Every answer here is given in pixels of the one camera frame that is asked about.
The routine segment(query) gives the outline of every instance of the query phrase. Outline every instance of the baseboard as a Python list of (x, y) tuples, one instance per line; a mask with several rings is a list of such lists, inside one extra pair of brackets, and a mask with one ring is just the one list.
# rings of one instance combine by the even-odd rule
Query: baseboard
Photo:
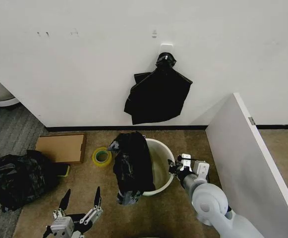
[(205, 130), (207, 125), (126, 125), (46, 127), (49, 132), (85, 130)]
[[(49, 132), (86, 130), (205, 130), (207, 125), (114, 125), (114, 126), (60, 126), (46, 127)], [(288, 125), (256, 125), (257, 129), (288, 129)]]
[(288, 130), (288, 125), (256, 125), (257, 129), (268, 129), (268, 130), (278, 130), (286, 129)]

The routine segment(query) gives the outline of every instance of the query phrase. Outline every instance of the tape roll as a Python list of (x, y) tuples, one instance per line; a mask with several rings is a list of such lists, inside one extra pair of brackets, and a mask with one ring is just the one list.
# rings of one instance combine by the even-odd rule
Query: tape roll
[(112, 161), (112, 153), (106, 147), (97, 148), (92, 154), (93, 163), (98, 167), (105, 167)]

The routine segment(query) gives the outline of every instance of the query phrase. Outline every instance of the floor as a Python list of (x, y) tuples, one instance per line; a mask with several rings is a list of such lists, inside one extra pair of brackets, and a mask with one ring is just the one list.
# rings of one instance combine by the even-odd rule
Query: floor
[[(25, 154), (44, 133), (45, 127), (24, 106), (12, 111), (0, 109), (0, 156)], [(0, 209), (0, 238), (13, 236), (20, 212), (3, 213)]]
[[(288, 185), (288, 130), (261, 130), (285, 182)], [(33, 149), (40, 134), (46, 134), (43, 125), (24, 107), (13, 111), (0, 111), (0, 156), (22, 154)], [(132, 206), (116, 203), (117, 184), (112, 173), (113, 163), (108, 167), (96, 167), (90, 156), (94, 149), (107, 146), (119, 131), (89, 131), (85, 161), (71, 167), (70, 175), (62, 178), (55, 191), (15, 212), (0, 211), (0, 238), (41, 238), (45, 225), (52, 222), (52, 211), (71, 188), (68, 213), (86, 212), (93, 205), (97, 186), (101, 186), (104, 213), (87, 237), (200, 237), (218, 238), (217, 232), (200, 224), (178, 180), (162, 193), (142, 197)], [(189, 152), (194, 158), (210, 163), (210, 180), (220, 185), (213, 163), (210, 147), (204, 131), (142, 131), (148, 138), (165, 143), (174, 156)]]

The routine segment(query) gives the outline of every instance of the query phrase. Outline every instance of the white door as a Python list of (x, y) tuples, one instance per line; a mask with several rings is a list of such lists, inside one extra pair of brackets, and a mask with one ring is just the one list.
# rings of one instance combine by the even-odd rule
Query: white door
[(206, 133), (230, 207), (265, 238), (288, 238), (288, 188), (238, 93)]

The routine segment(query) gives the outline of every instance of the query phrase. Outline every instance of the black bag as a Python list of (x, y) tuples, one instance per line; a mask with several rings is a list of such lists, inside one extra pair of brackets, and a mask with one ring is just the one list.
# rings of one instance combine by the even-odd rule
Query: black bag
[(0, 204), (3, 211), (32, 202), (58, 183), (52, 163), (41, 152), (27, 150), (23, 156), (0, 158)]

